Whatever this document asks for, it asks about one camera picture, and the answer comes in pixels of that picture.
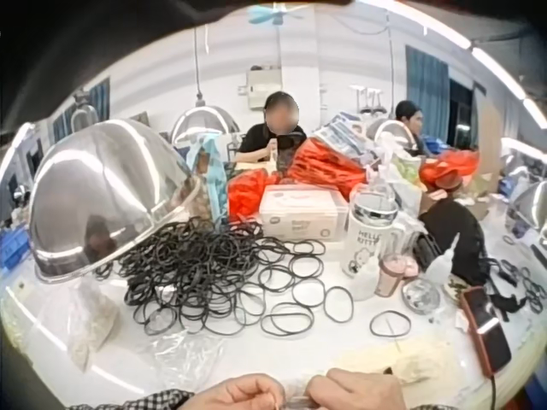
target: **white bottle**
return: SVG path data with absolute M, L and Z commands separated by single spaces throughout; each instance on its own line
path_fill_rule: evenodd
M 370 256 L 351 281 L 350 293 L 356 302 L 366 301 L 374 296 L 379 281 L 379 259 L 376 254 Z
M 445 252 L 437 256 L 431 262 L 431 265 L 426 269 L 426 279 L 435 283 L 435 284 L 446 284 L 448 283 L 448 277 L 452 273 L 452 259 L 454 259 L 454 249 L 456 249 L 456 245 L 458 244 L 458 240 L 460 239 L 460 234 L 457 233 L 456 237 L 454 237 L 454 241 L 452 241 L 451 246 L 445 250 Z

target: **person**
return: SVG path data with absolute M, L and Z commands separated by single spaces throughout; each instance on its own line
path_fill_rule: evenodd
M 321 410 L 406 410 L 400 383 L 386 374 L 331 369 L 325 376 L 314 376 L 305 395 Z M 285 391 L 277 380 L 265 374 L 248 374 L 197 395 L 167 390 L 121 406 L 103 405 L 97 410 L 279 410 L 285 408 L 285 402 Z M 86 405 L 69 408 L 91 409 Z
M 395 108 L 395 119 L 401 121 L 414 136 L 417 145 L 417 155 L 427 155 L 426 145 L 421 139 L 424 115 L 414 102 L 401 101 Z
M 245 135 L 235 162 L 259 162 L 269 159 L 277 150 L 277 137 L 291 132 L 301 133 L 298 126 L 298 106 L 294 99 L 283 91 L 271 94 L 264 103 L 264 122 L 252 126 Z

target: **white wall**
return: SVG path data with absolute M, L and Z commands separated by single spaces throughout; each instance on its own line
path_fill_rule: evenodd
M 435 32 L 424 35 L 423 27 L 413 21 L 391 15 L 395 68 L 392 101 L 388 33 L 363 34 L 385 26 L 383 9 L 359 3 L 344 8 L 316 5 L 296 15 L 302 19 L 286 17 L 277 33 L 271 23 L 251 25 L 247 12 L 239 10 L 209 25 L 208 54 L 205 28 L 198 29 L 204 98 L 207 104 L 226 109 L 243 131 L 262 120 L 260 111 L 248 109 L 247 97 L 238 95 L 238 87 L 245 85 L 245 73 L 252 65 L 282 63 L 284 89 L 296 98 L 301 123 L 309 132 L 340 109 L 355 111 L 351 84 L 383 90 L 382 103 L 388 110 L 406 98 L 405 45 L 409 44 L 445 61 L 450 77 L 463 85 L 481 83 L 500 116 L 515 119 L 505 127 L 504 136 L 515 137 L 515 129 L 520 129 L 537 142 L 543 135 L 527 113 L 522 115 L 506 87 L 468 51 Z M 147 111 L 152 128 L 170 132 L 177 118 L 196 100 L 192 53 L 193 31 L 176 33 L 119 61 L 86 87 L 109 76 L 112 118 Z M 51 118 L 72 101 L 69 98 Z

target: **clear plastic bag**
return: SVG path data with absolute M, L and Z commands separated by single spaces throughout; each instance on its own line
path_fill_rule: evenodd
M 180 331 L 159 336 L 150 344 L 154 367 L 166 389 L 199 391 L 222 353 L 223 339 Z
M 71 289 L 68 311 L 68 354 L 83 372 L 90 352 L 97 352 L 109 336 L 118 307 L 88 275 Z

